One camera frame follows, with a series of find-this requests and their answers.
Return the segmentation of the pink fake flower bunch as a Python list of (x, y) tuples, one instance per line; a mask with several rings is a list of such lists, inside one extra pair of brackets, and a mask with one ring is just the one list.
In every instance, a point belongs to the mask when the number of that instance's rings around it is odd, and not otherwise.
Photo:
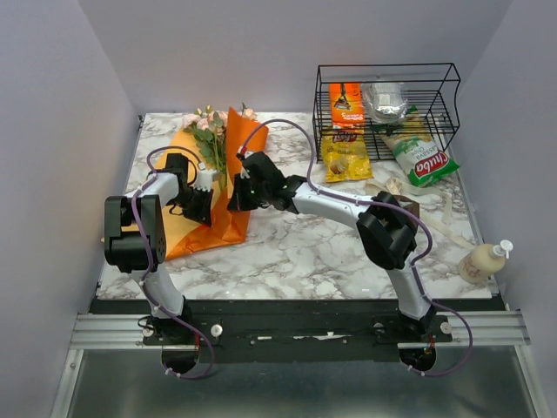
[(246, 118), (251, 121), (256, 121), (258, 119), (258, 114), (245, 103), (241, 104), (241, 117)]

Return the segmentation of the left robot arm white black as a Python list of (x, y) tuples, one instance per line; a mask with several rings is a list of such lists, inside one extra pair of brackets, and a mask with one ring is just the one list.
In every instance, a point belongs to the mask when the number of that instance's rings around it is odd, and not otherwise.
[(163, 333), (175, 344), (187, 342), (193, 331), (185, 297), (163, 266), (166, 237), (163, 209), (201, 226), (211, 225), (213, 183), (219, 173), (182, 153), (169, 153), (164, 167), (152, 167), (146, 181), (133, 192), (104, 202), (104, 257), (129, 274), (151, 306), (151, 316), (165, 320)]

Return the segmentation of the orange wrapping paper sheet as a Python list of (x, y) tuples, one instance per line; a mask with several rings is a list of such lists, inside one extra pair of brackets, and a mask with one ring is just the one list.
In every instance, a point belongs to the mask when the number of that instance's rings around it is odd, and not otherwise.
[[(162, 209), (164, 233), (166, 238), (167, 260), (173, 260), (193, 253), (210, 250), (222, 246), (231, 246), (242, 243), (246, 239), (249, 226), (250, 213), (229, 212), (227, 205), (233, 192), (233, 177), (240, 173), (241, 164), (236, 157), (248, 135), (258, 127), (258, 121), (251, 121), (241, 117), (241, 111), (230, 108), (226, 128), (226, 170), (227, 186), (221, 191), (218, 181), (213, 183), (213, 197), (211, 202), (211, 226), (204, 226), (195, 221), (184, 218), (178, 210), (169, 206)], [(178, 126), (170, 145), (171, 150), (159, 152), (154, 158), (157, 169), (164, 167), (167, 157), (172, 153), (180, 153), (193, 161), (201, 161), (207, 168), (212, 166), (205, 163), (195, 138)]]

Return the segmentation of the green brown snack bag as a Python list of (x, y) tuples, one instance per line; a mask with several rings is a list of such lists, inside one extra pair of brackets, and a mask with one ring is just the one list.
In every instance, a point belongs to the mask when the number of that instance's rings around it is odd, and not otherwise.
[(394, 194), (393, 197), (402, 209), (411, 213), (415, 218), (420, 218), (420, 208), (417, 201), (400, 194)]

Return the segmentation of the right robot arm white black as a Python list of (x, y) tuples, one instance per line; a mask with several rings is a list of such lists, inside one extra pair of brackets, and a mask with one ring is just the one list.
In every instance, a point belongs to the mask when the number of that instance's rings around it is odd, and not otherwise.
[(401, 333), (412, 341), (432, 331), (435, 307), (426, 295), (416, 261), (417, 227), (422, 221), (388, 192), (366, 198), (335, 192), (310, 183), (310, 178), (286, 177), (264, 152), (238, 152), (240, 172), (228, 204), (231, 212), (271, 206), (278, 211), (320, 216), (357, 231), (367, 258), (384, 269), (399, 303)]

